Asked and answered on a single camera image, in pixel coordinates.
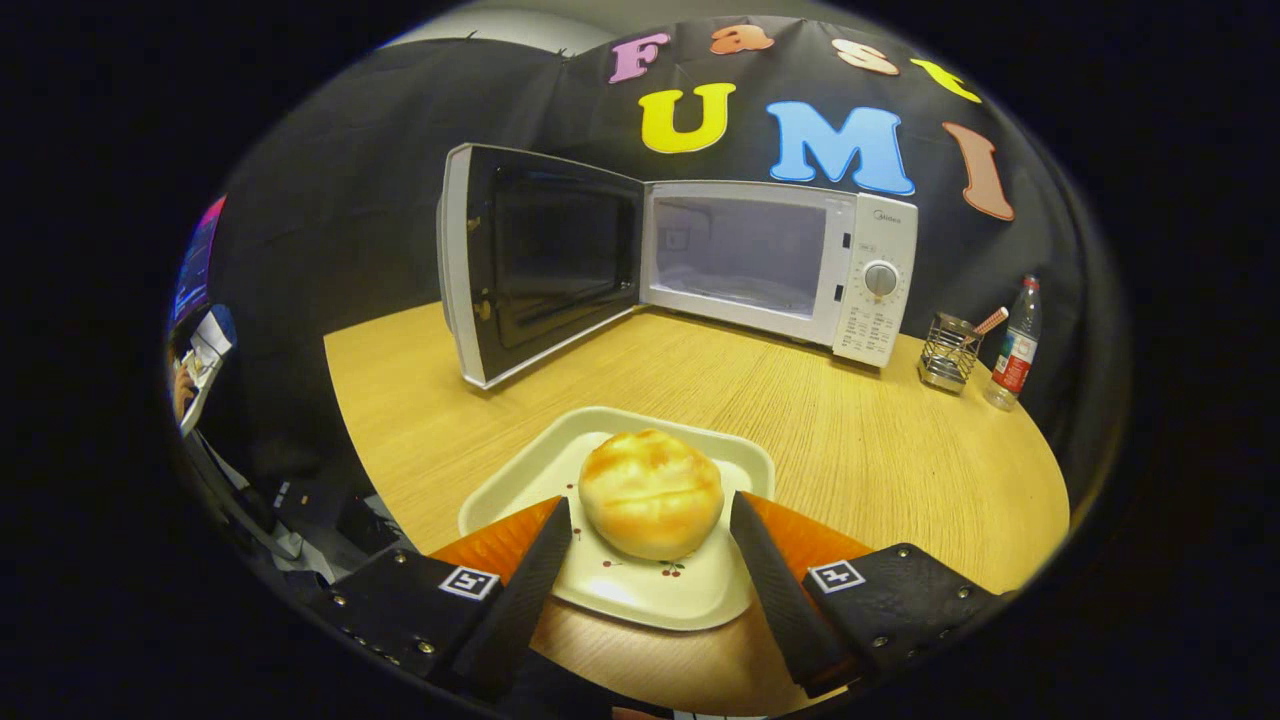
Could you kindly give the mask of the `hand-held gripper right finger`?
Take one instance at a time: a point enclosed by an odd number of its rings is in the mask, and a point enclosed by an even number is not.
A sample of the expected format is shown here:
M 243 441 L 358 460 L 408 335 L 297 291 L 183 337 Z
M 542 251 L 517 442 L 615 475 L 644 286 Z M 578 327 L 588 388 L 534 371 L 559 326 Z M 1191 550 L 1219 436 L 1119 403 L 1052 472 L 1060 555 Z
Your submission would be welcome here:
M 915 544 L 873 550 L 745 491 L 730 532 L 785 666 L 812 698 L 897 676 L 1006 606 Z

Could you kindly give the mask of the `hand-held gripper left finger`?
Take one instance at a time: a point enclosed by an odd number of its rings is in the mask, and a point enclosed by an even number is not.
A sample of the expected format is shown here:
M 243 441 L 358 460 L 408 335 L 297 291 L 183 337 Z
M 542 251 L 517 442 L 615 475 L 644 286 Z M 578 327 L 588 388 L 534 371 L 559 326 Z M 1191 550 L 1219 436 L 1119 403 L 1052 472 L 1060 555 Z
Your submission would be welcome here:
M 553 495 L 431 553 L 387 550 L 307 607 L 413 678 L 498 701 L 529 651 L 572 536 L 570 500 Z

